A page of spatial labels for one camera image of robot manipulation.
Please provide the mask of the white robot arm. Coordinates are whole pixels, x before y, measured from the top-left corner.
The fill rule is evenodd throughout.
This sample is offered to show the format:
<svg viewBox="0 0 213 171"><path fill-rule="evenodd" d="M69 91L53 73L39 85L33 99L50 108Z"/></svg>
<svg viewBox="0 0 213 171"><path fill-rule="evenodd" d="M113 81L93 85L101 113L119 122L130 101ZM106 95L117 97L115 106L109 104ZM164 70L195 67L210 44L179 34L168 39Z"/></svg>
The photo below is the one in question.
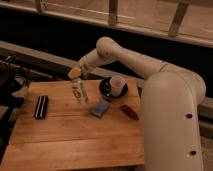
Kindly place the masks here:
<svg viewBox="0 0 213 171"><path fill-rule="evenodd" d="M128 50L109 37L71 69L73 79L119 61L145 79L141 94L145 171L203 171L198 105L206 94L197 73Z"/></svg>

